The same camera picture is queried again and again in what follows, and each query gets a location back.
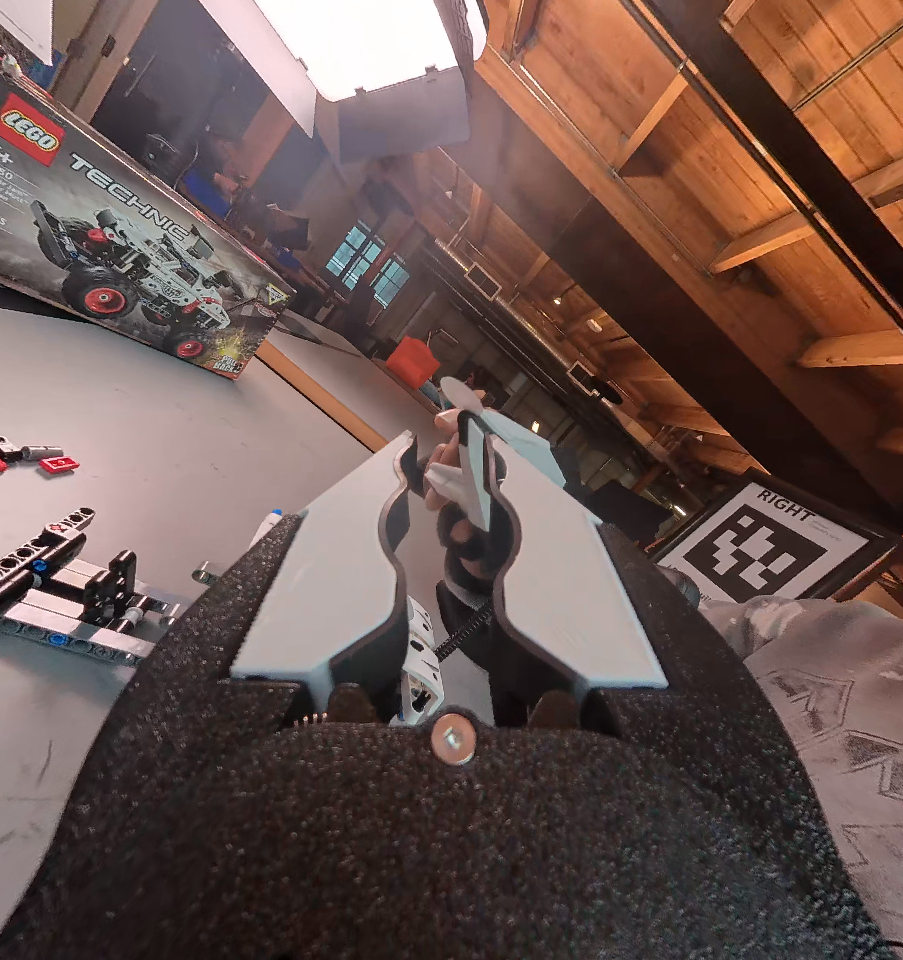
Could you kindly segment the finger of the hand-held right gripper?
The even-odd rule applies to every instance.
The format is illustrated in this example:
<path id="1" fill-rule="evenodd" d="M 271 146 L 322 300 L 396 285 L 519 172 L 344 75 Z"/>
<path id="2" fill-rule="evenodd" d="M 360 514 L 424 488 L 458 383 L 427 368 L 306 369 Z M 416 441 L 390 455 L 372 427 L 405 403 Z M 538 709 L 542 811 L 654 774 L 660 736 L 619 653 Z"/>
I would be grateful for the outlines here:
<path id="1" fill-rule="evenodd" d="M 488 411 L 487 426 L 559 489 L 565 489 L 566 476 L 546 439 L 498 411 Z"/>
<path id="2" fill-rule="evenodd" d="M 458 414 L 457 425 L 464 498 L 462 508 L 475 528 L 490 530 L 492 495 L 488 486 L 488 438 L 494 433 L 479 414 Z"/>

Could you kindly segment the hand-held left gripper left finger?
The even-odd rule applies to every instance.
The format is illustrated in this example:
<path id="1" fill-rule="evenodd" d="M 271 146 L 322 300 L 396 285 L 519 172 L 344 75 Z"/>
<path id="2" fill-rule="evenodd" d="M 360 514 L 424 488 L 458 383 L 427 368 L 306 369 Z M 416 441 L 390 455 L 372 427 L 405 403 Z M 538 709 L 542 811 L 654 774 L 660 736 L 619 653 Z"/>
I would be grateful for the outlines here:
<path id="1" fill-rule="evenodd" d="M 395 690 L 410 642 L 408 577 L 417 438 L 409 430 L 314 499 L 229 667 L 233 681 L 292 682 L 324 711 L 341 685 Z"/>

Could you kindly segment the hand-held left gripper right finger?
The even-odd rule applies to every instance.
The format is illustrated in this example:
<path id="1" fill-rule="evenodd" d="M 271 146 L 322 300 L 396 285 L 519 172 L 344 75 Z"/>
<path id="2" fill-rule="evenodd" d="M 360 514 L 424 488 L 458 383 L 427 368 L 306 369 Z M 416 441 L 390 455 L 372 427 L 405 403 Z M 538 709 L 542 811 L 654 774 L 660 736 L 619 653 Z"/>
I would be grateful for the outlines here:
<path id="1" fill-rule="evenodd" d="M 485 443 L 485 493 L 494 724 L 525 725 L 552 692 L 580 709 L 595 691 L 669 691 L 602 522 L 504 442 Z"/>

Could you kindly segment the round printed sticker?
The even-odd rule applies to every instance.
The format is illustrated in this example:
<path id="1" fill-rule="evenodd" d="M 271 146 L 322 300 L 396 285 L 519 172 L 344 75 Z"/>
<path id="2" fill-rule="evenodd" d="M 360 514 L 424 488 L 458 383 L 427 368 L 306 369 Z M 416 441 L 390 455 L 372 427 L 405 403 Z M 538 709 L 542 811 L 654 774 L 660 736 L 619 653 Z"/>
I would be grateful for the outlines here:
<path id="1" fill-rule="evenodd" d="M 474 390 L 457 378 L 446 376 L 440 380 L 439 391 L 445 398 L 449 409 L 469 412 L 475 415 L 484 410 L 484 391 Z"/>

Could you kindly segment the white black toy truck chassis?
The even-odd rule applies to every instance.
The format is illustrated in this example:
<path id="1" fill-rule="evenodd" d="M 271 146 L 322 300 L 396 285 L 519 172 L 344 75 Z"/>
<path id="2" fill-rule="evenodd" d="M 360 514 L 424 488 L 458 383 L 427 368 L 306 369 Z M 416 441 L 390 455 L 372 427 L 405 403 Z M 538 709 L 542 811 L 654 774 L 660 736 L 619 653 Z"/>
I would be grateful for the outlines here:
<path id="1" fill-rule="evenodd" d="M 139 666 L 155 649 L 151 637 L 176 622 L 181 606 L 151 595 L 137 579 L 137 555 L 118 553 L 106 567 L 80 560 L 96 517 L 80 508 L 0 557 L 0 628 L 116 666 Z M 418 727 L 446 703 L 441 666 L 467 642 L 488 635 L 493 606 L 472 610 L 438 643 L 425 609 L 408 599 L 408 642 L 399 678 L 373 700 L 391 726 Z"/>

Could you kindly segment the person's right forearm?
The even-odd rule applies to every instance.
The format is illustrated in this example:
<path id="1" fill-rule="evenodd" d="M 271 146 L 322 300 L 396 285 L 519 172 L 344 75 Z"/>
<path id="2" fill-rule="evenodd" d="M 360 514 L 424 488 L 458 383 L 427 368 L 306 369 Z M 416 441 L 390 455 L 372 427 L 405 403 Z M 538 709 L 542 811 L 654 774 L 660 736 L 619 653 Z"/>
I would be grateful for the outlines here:
<path id="1" fill-rule="evenodd" d="M 661 565 L 657 566 L 657 570 L 698 610 L 741 660 L 752 654 L 754 645 L 744 605 L 706 601 L 698 585 L 687 574 Z"/>

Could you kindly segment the grey desk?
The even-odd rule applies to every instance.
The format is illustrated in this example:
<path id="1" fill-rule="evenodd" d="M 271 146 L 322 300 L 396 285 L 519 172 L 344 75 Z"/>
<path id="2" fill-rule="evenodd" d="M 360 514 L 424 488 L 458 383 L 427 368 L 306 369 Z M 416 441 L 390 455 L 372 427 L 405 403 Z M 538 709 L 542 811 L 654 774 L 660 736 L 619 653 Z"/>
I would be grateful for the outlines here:
<path id="1" fill-rule="evenodd" d="M 0 435 L 58 444 L 79 463 L 58 478 L 26 465 L 0 477 L 0 558 L 88 507 L 83 557 L 104 564 L 130 548 L 138 576 L 173 600 L 201 592 L 201 561 L 241 558 L 271 509 L 300 512 L 374 457 L 259 360 L 233 382 L 98 326 L 1 309 Z M 258 553 L 138 670 L 0 630 L 0 957 L 250 957 L 226 945 L 224 922 L 260 907 L 277 920 L 278 894 L 197 904 L 243 891 L 246 861 L 277 887 L 278 868 L 291 868 L 305 936 L 318 938 L 312 949 L 294 935 L 294 957 L 507 954 L 478 881 L 427 872 L 440 849 L 426 827 L 480 796 L 463 774 L 449 809 L 399 800 L 397 837 L 384 837 L 368 878 L 309 847 L 293 858 L 278 813 L 298 823 L 350 807 L 376 826 L 386 810 L 358 747 L 345 749 L 338 799 L 333 773 L 296 771 L 301 754 L 357 740 L 405 793 L 450 769 L 426 737 L 295 730 L 290 687 L 230 683 L 222 642 L 247 618 L 242 594 L 257 604 L 276 549 Z"/>

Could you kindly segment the person's right hand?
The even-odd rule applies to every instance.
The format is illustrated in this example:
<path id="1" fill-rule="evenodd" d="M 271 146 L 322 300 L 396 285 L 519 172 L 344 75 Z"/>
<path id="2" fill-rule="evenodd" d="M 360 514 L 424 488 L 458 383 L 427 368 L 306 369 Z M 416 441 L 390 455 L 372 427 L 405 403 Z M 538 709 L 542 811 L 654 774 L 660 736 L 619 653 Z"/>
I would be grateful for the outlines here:
<path id="1" fill-rule="evenodd" d="M 445 439 L 430 454 L 425 471 L 435 466 L 460 468 L 458 410 L 435 417 L 435 426 Z M 424 505 L 438 515 L 440 542 L 450 555 L 458 558 L 463 569 L 480 581 L 490 581 L 497 570 L 490 554 L 488 534 L 476 527 L 464 508 L 437 490 L 429 479 L 424 481 Z"/>

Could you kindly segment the orange crate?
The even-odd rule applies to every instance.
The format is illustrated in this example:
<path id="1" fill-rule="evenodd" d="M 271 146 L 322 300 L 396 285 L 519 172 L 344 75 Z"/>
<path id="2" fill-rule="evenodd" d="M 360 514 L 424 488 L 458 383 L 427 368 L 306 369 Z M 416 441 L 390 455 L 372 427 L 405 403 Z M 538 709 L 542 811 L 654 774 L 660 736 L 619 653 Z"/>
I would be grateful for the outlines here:
<path id="1" fill-rule="evenodd" d="M 404 336 L 385 361 L 390 374 L 415 391 L 430 381 L 441 365 L 426 342 L 410 336 Z"/>

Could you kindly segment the wood-edged grey table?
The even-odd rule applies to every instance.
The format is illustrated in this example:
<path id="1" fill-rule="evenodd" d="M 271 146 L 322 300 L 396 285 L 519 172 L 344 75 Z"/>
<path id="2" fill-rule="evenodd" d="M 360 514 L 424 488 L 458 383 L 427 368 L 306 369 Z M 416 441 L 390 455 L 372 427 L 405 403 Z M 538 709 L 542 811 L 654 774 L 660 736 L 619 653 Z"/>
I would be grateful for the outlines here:
<path id="1" fill-rule="evenodd" d="M 420 452 L 444 440 L 434 405 L 383 362 L 368 359 L 314 321 L 287 314 L 256 358 L 373 453 L 405 432 L 417 437 Z"/>

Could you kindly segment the framed marker tag sign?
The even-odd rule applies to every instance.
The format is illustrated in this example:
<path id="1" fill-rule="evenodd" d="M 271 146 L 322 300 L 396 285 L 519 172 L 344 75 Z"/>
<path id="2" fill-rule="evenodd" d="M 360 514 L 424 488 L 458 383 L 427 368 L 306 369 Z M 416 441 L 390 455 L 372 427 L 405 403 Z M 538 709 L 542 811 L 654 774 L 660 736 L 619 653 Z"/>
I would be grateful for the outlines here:
<path id="1" fill-rule="evenodd" d="M 903 534 L 750 469 L 649 558 L 688 577 L 706 601 L 843 602 L 903 558 Z"/>

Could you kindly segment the window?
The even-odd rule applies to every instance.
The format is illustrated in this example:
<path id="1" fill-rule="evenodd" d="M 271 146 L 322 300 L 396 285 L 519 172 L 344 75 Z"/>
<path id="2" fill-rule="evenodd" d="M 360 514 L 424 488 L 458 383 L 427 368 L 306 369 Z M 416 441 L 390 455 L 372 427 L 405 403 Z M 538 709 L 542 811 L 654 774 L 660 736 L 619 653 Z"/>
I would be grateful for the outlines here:
<path id="1" fill-rule="evenodd" d="M 373 234 L 366 223 L 358 221 L 329 258 L 325 270 L 342 282 L 348 291 L 354 291 L 360 280 L 369 280 L 375 301 L 387 307 L 409 281 L 410 273 L 403 258 L 389 254 L 373 277 L 374 264 L 385 250 L 385 241 Z"/>

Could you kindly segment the pile of red white parts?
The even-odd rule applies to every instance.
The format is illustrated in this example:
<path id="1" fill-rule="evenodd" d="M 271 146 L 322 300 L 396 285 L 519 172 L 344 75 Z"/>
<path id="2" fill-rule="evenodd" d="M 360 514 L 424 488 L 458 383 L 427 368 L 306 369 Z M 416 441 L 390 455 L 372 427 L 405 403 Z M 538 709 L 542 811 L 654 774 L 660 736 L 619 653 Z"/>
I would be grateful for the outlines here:
<path id="1" fill-rule="evenodd" d="M 72 474 L 80 466 L 61 447 L 22 445 L 0 434 L 0 475 L 22 464 L 34 466 L 49 476 Z"/>

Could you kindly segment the printed toy truck box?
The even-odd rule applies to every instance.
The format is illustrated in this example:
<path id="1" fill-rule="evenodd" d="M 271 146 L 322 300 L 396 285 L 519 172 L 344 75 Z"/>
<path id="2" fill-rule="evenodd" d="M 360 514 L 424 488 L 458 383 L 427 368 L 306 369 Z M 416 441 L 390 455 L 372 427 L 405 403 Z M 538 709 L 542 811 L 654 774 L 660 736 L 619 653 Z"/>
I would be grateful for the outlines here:
<path id="1" fill-rule="evenodd" d="M 292 299 L 237 239 L 1 73 L 0 284 L 230 381 Z"/>

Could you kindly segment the white softbox light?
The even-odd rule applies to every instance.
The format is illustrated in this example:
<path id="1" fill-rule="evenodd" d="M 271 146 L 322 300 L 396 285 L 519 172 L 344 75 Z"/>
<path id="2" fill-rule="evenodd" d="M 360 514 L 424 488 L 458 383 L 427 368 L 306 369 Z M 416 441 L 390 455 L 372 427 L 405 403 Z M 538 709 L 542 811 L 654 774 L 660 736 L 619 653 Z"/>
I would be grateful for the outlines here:
<path id="1" fill-rule="evenodd" d="M 472 137 L 482 1 L 203 1 L 309 137 L 340 165 Z"/>

